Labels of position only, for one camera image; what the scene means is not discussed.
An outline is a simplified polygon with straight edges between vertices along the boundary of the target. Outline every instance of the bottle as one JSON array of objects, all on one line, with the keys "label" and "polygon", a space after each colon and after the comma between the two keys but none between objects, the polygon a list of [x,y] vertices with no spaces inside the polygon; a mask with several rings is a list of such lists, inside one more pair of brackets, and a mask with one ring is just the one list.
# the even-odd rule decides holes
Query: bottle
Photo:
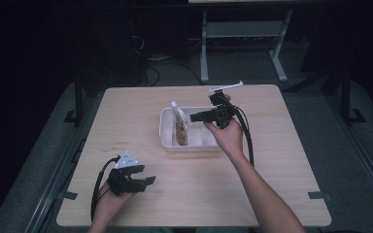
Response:
[{"label": "bottle", "polygon": [[176,101],[171,102],[175,116],[175,136],[180,146],[187,146],[187,116],[182,111]]}]

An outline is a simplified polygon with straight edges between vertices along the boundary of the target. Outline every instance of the wooden table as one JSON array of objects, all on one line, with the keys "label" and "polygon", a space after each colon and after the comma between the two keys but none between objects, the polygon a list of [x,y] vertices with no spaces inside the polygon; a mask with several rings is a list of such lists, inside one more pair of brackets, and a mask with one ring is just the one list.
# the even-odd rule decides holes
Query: wooden table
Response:
[{"label": "wooden table", "polygon": [[[78,196],[64,199],[58,224],[91,224],[90,201],[98,172],[110,158],[129,150],[146,166],[133,178],[156,176],[156,180],[125,206],[113,225],[257,226],[244,188],[223,151],[168,152],[160,142],[161,110],[173,100],[181,107],[212,107],[209,87],[213,86],[108,89],[68,189]],[[328,225],[331,217],[323,199],[309,197],[309,192],[320,189],[279,88],[242,85],[224,93],[247,115],[257,171],[303,225]],[[248,156],[246,143],[244,149]]]}]

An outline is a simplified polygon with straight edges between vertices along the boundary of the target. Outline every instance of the plastic tray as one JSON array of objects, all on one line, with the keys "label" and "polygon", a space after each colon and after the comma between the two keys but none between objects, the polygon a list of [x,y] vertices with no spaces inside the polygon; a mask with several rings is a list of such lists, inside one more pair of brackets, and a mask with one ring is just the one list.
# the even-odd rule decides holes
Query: plastic tray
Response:
[{"label": "plastic tray", "polygon": [[202,122],[190,122],[189,115],[209,111],[214,107],[180,107],[188,120],[187,146],[180,146],[175,137],[175,118],[172,108],[161,111],[159,138],[167,151],[216,151],[220,150],[213,134]]}]

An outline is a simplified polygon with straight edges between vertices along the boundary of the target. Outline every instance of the person's left hand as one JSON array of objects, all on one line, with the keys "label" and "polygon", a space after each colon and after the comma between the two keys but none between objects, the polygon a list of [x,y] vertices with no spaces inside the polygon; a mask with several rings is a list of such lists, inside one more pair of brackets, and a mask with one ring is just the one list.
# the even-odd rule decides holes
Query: person's left hand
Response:
[{"label": "person's left hand", "polygon": [[96,205],[89,232],[104,232],[120,209],[134,197],[135,194],[136,193],[122,193],[120,196],[116,196],[109,189],[109,184],[105,182],[98,191],[99,200]]}]

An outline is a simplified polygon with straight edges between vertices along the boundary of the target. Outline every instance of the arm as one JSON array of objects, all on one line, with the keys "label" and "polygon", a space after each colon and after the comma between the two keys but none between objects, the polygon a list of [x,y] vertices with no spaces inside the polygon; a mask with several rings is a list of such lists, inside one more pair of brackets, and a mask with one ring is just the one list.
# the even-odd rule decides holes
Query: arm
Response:
[{"label": "arm", "polygon": [[287,203],[245,157],[241,125],[233,119],[224,129],[219,129],[212,123],[205,123],[205,126],[214,134],[218,145],[237,170],[262,229],[265,232],[305,232]]},{"label": "arm", "polygon": [[109,190],[108,183],[104,183],[104,185],[102,185],[98,191],[98,196],[100,196],[100,199],[96,205],[93,222],[90,225],[88,232],[105,232],[109,223],[114,219],[125,203],[128,202],[134,195],[135,193],[122,193],[120,196],[116,196],[112,191]]}]

